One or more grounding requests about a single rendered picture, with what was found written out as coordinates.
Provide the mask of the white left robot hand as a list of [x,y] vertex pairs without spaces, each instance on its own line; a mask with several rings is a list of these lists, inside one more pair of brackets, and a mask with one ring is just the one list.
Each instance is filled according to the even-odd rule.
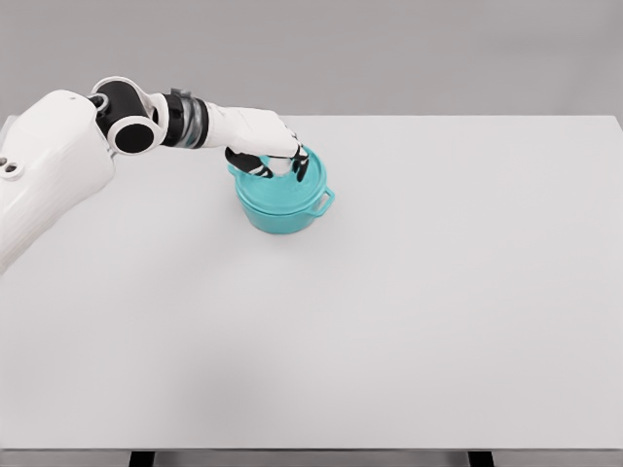
[[301,183],[307,175],[310,156],[283,119],[272,110],[227,107],[233,132],[225,144],[226,160],[238,170],[261,178],[275,174],[261,157],[291,162],[291,171]]

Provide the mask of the teal pot lid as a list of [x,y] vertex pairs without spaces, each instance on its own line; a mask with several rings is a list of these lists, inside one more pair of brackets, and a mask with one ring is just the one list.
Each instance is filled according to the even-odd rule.
[[334,195],[328,188],[325,165],[316,153],[303,146],[308,153],[309,162],[305,178],[297,181],[297,174],[287,174],[273,178],[259,177],[228,167],[234,177],[235,190],[243,205],[270,215],[285,215],[312,209],[316,212],[326,204],[325,197]]

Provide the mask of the teal pot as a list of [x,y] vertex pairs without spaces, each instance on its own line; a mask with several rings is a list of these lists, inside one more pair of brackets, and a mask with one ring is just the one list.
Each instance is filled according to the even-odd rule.
[[240,200],[239,202],[248,221],[256,229],[268,234],[293,234],[307,228],[314,222],[315,219],[323,216],[335,200],[334,192],[333,195],[334,196],[331,199],[325,197],[322,201],[326,202],[326,204],[321,206],[316,212],[312,209],[307,209],[306,211],[285,215],[266,214],[243,205]]

